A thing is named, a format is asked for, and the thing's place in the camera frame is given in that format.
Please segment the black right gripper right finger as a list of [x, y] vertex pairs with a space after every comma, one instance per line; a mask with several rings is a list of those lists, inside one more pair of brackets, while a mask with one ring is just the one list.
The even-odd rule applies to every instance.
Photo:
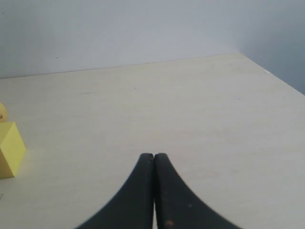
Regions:
[[179, 176], [169, 157], [154, 157], [155, 210], [159, 229], [237, 229], [202, 202]]

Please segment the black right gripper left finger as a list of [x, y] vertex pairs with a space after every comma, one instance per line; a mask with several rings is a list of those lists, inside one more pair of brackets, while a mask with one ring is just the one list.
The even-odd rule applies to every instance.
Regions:
[[153, 227], [154, 156], [140, 154], [120, 190], [79, 229], [151, 229]]

